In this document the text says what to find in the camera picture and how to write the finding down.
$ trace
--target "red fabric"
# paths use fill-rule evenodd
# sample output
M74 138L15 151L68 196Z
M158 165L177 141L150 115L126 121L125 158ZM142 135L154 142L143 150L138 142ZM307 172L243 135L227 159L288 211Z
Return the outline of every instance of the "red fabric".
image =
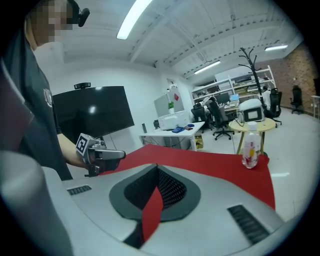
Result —
M145 164L171 166L229 181L275 209L274 189L268 162L269 159L261 155L257 166L247 169L242 164L241 155L195 152L148 144L128 154L115 171L107 171L102 175ZM156 230L160 222L162 205L161 195L158 189L155 189L142 212L145 240Z

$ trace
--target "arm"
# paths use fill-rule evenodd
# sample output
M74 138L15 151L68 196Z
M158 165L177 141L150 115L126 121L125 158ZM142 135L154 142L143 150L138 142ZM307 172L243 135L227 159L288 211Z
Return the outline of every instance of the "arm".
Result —
M58 141L62 154L65 158L65 161L73 166L78 166L82 168L88 168L87 165L83 162L81 156L77 154L76 145L73 144L66 136L62 133L57 135Z

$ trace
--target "round wooden table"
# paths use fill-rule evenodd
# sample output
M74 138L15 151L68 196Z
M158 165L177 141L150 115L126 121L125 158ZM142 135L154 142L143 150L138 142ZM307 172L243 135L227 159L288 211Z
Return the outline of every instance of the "round wooden table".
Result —
M260 152L261 152L261 154L264 154L265 132L275 128L276 122L270 118L265 118L264 121L256 122L256 123L257 123L257 131L261 133L261 148L260 148L261 150L260 150ZM245 132L248 131L248 124L247 123L245 123L243 126L241 126L241 125L239 125L236 120L233 120L232 122L229 123L230 129L237 131L237 132L241 132L240 143L239 143L238 149L236 151L237 155L240 153L242 142L243 142L244 136L245 136Z

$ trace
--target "white ceiling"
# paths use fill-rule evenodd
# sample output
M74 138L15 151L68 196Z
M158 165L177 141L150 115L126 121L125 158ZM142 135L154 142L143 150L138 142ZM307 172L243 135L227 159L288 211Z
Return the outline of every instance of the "white ceiling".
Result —
M65 63L84 58L148 66L165 62L181 76L194 80L194 72L210 62L236 63L240 47L254 48L261 61L274 58L274 53L265 54L265 47L294 45L281 51L284 56L303 40L270 0L153 0L127 40L117 39L117 33L135 0L77 2L91 14L84 27L74 27L61 37L59 51Z

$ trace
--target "black office chair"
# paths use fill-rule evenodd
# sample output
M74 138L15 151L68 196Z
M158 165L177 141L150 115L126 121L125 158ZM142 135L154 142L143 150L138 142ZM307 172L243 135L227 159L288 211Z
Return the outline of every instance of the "black office chair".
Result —
M275 118L278 118L281 114L281 108L280 108L281 98L282 98L282 91L278 91L278 88L271 89L269 115L273 121L280 123L280 125L282 126L281 121L275 120Z
M293 100L290 98L291 102L290 104L295 106L295 109L292 110L291 114L293 114L295 111L298 112L298 115L302 113L303 111L299 109L300 106L302 106L302 91L298 85L294 85L292 88L292 94L293 94Z
M199 107L198 105L194 105L193 109L191 109L191 112L194 116L194 121L196 123L205 122L205 125L208 126L212 131L212 128L210 126L210 120L206 117L205 108L203 106ZM204 133L205 131L205 128L206 128L205 125L202 126L202 133Z
M216 127L217 129L222 128L222 130L220 131L215 131L212 135L215 136L217 134L217 136L214 138L215 140L217 140L221 135L226 135L229 137L229 140L231 140L231 136L229 133L235 134L234 131L232 130L225 130L225 128L227 128L229 120L226 117L226 114L224 114L224 118L223 115L221 113L221 111L225 111L225 109L223 108L222 110L220 110L217 102L215 100L213 100L210 104L207 105L208 109L210 111L210 113L212 114L212 116L214 117L214 123L213 126Z

